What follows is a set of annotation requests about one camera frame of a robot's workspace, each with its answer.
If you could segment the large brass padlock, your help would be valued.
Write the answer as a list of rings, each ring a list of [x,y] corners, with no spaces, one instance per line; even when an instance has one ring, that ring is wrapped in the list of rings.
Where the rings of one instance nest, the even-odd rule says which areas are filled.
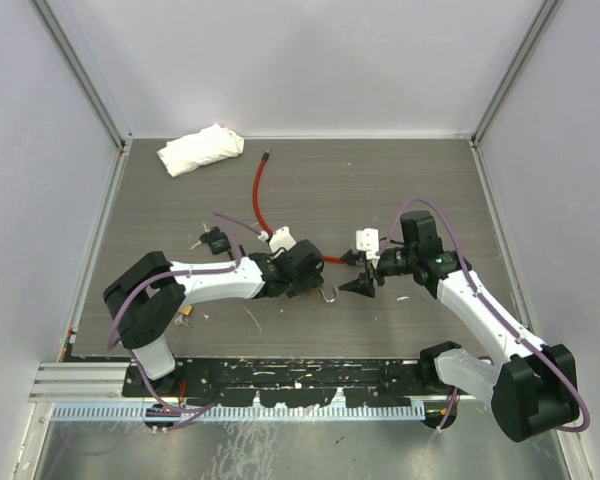
[[[310,290],[312,295],[318,295],[327,304],[335,303],[338,299],[339,290],[335,285],[330,287],[320,286]]]

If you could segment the black padlock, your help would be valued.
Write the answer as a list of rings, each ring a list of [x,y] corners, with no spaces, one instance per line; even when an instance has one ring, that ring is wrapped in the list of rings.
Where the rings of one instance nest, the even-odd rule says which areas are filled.
[[[206,233],[206,243],[213,255],[220,255],[231,250],[227,234],[217,226],[212,227]]]

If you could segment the white cloth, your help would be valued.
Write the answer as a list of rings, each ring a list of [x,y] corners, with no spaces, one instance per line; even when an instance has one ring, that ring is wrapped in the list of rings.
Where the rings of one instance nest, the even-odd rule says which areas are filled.
[[[222,160],[236,158],[245,140],[229,128],[213,124],[194,134],[167,141],[157,156],[167,173],[175,178]]]

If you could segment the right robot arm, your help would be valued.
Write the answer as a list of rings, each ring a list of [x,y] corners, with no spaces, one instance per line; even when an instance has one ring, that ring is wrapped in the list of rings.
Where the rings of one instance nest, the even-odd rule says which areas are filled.
[[[489,407],[514,442],[577,420],[575,359],[562,344],[550,346],[516,320],[484,287],[456,250],[447,250],[426,210],[399,218],[402,238],[393,241],[367,228],[356,232],[341,262],[362,267],[341,290],[374,297],[388,277],[410,276],[451,310],[486,350],[488,362],[447,341],[421,351],[417,376],[424,390],[454,387]]]

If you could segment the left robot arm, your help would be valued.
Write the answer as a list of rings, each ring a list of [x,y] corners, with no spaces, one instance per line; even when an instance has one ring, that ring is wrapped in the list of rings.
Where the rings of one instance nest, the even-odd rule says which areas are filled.
[[[158,396],[174,393],[180,372],[165,338],[183,306],[225,299],[304,294],[323,285],[324,257],[308,240],[234,261],[170,262],[161,251],[144,255],[103,292],[112,317],[107,348],[122,345],[144,369],[145,385]]]

